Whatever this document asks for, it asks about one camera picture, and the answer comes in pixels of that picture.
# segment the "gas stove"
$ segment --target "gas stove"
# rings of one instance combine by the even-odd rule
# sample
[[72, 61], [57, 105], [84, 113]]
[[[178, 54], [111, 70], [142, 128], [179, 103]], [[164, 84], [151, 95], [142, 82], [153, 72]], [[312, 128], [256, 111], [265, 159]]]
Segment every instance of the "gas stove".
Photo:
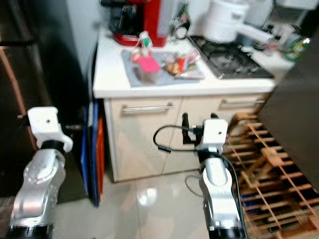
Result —
[[217, 44], [202, 36], [190, 36], [189, 39], [219, 79], [274, 77], [251, 58], [250, 52], [242, 51], [237, 44]]

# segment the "cabinet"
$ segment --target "cabinet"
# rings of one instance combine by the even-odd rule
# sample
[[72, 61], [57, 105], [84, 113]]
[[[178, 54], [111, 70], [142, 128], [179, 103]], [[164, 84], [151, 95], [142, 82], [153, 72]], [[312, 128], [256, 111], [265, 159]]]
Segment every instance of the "cabinet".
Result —
[[[262, 105], [265, 95], [240, 96], [200, 96], [184, 97], [177, 117], [177, 125], [182, 123], [183, 113], [188, 113], [189, 125], [202, 125], [203, 121], [216, 113], [228, 123], [237, 112], [254, 112]], [[174, 131], [170, 144], [174, 148], [193, 149], [193, 145], [182, 145], [181, 130]], [[198, 157], [192, 152], [172, 152], [166, 158], [163, 173], [186, 171], [199, 168]]]
[[[153, 134], [165, 124], [176, 124], [181, 98], [110, 101], [115, 181], [162, 174], [167, 154], [157, 150]], [[169, 145], [173, 133], [173, 129], [163, 130], [158, 134], [158, 141]]]

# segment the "refrigerator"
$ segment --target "refrigerator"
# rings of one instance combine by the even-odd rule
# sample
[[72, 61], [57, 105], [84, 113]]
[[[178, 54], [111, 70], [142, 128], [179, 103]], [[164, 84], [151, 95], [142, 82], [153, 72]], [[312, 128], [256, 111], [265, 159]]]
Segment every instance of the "refrigerator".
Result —
[[260, 122], [319, 190], [319, 28], [258, 114]]
[[0, 1], [0, 198], [16, 195], [37, 150], [18, 115], [38, 106], [57, 107], [74, 140], [59, 201], [86, 197], [80, 168], [85, 92], [66, 1]]

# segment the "metal drawer handle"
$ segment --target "metal drawer handle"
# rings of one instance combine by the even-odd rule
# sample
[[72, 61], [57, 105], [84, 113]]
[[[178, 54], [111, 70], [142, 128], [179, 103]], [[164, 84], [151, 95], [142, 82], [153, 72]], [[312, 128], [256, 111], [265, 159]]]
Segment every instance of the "metal drawer handle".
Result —
[[165, 110], [170, 110], [174, 109], [174, 106], [172, 103], [168, 103], [167, 106], [149, 106], [149, 107], [133, 107], [133, 108], [127, 108], [123, 107], [122, 112], [127, 113], [127, 112], [145, 112], [145, 111], [165, 111]]
[[256, 105], [256, 104], [263, 104], [264, 102], [266, 102], [266, 101], [257, 100], [257, 101], [233, 101], [233, 102], [229, 102], [228, 100], [223, 99], [221, 103], [224, 106], [232, 106], [232, 105], [236, 106], [236, 105], [248, 105], [248, 104]]

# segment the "wooden wine rack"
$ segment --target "wooden wine rack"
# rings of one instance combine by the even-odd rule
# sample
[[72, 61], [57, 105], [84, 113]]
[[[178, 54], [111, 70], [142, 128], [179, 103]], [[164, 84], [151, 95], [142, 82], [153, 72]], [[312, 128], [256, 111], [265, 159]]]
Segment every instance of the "wooden wine rack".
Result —
[[250, 238], [318, 238], [319, 195], [257, 117], [237, 114], [224, 155], [239, 178]]

